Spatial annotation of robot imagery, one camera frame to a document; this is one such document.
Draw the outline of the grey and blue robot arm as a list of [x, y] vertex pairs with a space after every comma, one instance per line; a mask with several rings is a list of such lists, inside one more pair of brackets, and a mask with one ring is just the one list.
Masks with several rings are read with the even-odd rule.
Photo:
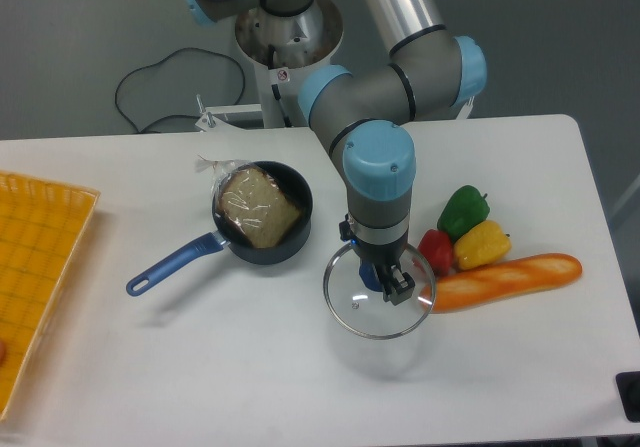
[[434, 0], [366, 0], [389, 61], [356, 76], [331, 61], [344, 30], [330, 0], [186, 2], [200, 23], [234, 19], [264, 124], [315, 133], [346, 186], [342, 238], [373, 266], [386, 301], [407, 300], [414, 281], [400, 257], [416, 161], [404, 125], [479, 94], [481, 48], [447, 31]]

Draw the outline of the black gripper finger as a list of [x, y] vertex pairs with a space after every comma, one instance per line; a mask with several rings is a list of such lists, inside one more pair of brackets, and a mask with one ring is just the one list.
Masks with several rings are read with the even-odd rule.
[[365, 287], [380, 286], [375, 267], [371, 263], [362, 262], [360, 264], [360, 278]]
[[382, 266], [380, 268], [380, 282], [383, 300], [391, 302], [394, 306], [409, 300], [415, 289], [413, 277], [409, 273], [403, 272], [397, 265]]

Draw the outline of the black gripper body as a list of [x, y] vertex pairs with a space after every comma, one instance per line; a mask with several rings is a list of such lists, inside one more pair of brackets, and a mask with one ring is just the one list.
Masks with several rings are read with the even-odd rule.
[[390, 227], [370, 227], [346, 214], [339, 223], [340, 239], [364, 261], [395, 265], [408, 245], [408, 217]]

